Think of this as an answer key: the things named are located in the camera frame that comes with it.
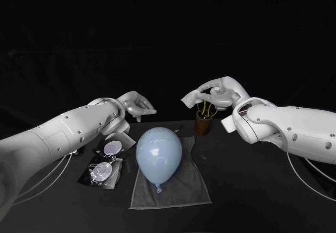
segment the light blue balloon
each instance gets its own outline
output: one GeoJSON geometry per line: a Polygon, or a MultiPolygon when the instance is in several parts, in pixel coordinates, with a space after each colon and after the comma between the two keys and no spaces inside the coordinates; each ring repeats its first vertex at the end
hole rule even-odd
{"type": "Polygon", "coordinates": [[[163,127],[147,130],[137,143],[137,162],[146,178],[157,186],[157,192],[161,192],[160,184],[170,179],[180,159],[182,144],[174,132],[163,127]]]}

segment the packaging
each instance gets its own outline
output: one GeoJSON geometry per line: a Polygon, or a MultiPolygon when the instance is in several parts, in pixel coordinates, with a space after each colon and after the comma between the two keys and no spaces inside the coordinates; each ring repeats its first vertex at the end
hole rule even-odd
{"type": "Polygon", "coordinates": [[[112,133],[101,139],[97,148],[94,148],[95,156],[82,173],[78,183],[104,188],[114,189],[120,180],[120,171],[122,166],[121,157],[128,149],[134,146],[135,141],[125,133],[112,133]]]}

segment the towel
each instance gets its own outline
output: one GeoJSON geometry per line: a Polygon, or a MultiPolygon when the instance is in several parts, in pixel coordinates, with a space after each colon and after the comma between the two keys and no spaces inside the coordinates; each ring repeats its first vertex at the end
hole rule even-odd
{"type": "Polygon", "coordinates": [[[200,93],[200,91],[193,90],[180,100],[189,108],[192,108],[196,103],[203,102],[203,100],[197,98],[196,93],[200,93]]]}
{"type": "Polygon", "coordinates": [[[180,143],[183,150],[180,165],[167,182],[160,185],[161,193],[157,193],[156,185],[138,169],[130,209],[146,210],[212,204],[206,185],[192,161],[195,138],[180,138],[180,143]]]}

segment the white cable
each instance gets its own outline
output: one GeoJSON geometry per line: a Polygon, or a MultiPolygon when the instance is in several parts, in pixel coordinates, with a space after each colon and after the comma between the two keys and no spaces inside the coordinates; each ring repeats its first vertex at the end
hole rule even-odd
{"type": "Polygon", "coordinates": [[[50,175],[50,174],[53,173],[53,171],[58,169],[59,165],[62,164],[62,162],[63,162],[63,160],[65,160],[65,157],[66,157],[66,155],[63,156],[63,158],[62,158],[62,160],[60,160],[58,166],[56,166],[55,169],[50,171],[50,173],[46,175],[46,177],[35,184],[35,186],[33,186],[29,190],[26,190],[26,191],[17,196],[17,198],[20,198],[23,195],[26,195],[26,194],[40,185],[40,183],[45,181],[45,179],[49,177],[49,175],[50,175]]]}
{"type": "MultiPolygon", "coordinates": [[[[65,168],[66,168],[66,166],[68,166],[68,164],[69,164],[71,159],[72,159],[72,153],[71,153],[68,162],[66,162],[66,164],[65,164],[65,168]]],[[[26,200],[33,199],[36,196],[39,196],[39,195],[50,188],[50,186],[52,186],[53,183],[56,182],[58,178],[56,178],[55,181],[50,183],[50,185],[49,185],[36,195],[33,195],[30,198],[24,199],[23,201],[16,202],[16,203],[13,204],[13,206],[17,205],[17,204],[20,204],[20,203],[23,203],[26,200]]]]}
{"type": "Polygon", "coordinates": [[[313,163],[307,160],[307,162],[310,163],[310,165],[313,166],[313,168],[319,171],[319,173],[330,180],[330,181],[333,181],[333,182],[336,182],[336,180],[332,178],[332,177],[329,177],[324,173],[323,173],[323,171],[320,171],[320,169],[313,165],[313,163]]]}
{"type": "MultiPolygon", "coordinates": [[[[294,168],[294,166],[293,166],[290,157],[288,157],[288,162],[290,162],[293,171],[296,172],[296,168],[294,168]]],[[[309,184],[304,182],[303,178],[298,176],[297,172],[296,172],[296,175],[297,175],[298,179],[301,180],[301,182],[304,183],[304,185],[306,185],[319,195],[321,195],[321,196],[323,196],[324,198],[327,198],[329,200],[336,201],[336,199],[332,199],[330,197],[327,197],[326,195],[323,195],[320,192],[317,192],[317,191],[309,186],[309,184]]]]}

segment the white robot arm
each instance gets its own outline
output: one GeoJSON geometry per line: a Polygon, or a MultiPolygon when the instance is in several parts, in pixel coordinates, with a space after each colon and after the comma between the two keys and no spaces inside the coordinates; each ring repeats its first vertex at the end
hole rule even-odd
{"type": "Polygon", "coordinates": [[[206,82],[196,93],[218,110],[234,111],[221,122],[226,132],[238,131],[249,143],[271,142],[278,148],[307,159],[336,163],[336,113],[301,107],[277,107],[261,98],[251,98],[231,77],[206,82]]]}
{"type": "Polygon", "coordinates": [[[0,221],[32,175],[81,148],[99,133],[108,135],[128,129],[125,111],[138,122],[141,115],[156,114],[147,99],[131,91],[117,100],[94,100],[0,141],[0,221]]]}

